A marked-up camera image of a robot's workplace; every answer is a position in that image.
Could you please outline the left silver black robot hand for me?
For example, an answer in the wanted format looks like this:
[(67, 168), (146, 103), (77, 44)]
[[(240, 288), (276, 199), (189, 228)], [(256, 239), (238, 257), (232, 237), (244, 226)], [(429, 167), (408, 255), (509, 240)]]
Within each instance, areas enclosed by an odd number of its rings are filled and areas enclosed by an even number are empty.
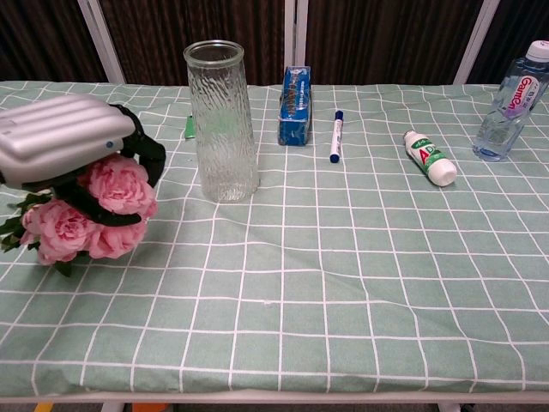
[(14, 189), (52, 189), (90, 220), (123, 227), (138, 213), (110, 211), (78, 181), (87, 168), (109, 155), (139, 158), (148, 184), (164, 171), (166, 150), (147, 136), (128, 108), (88, 94), (66, 94), (1, 113), (1, 182)]

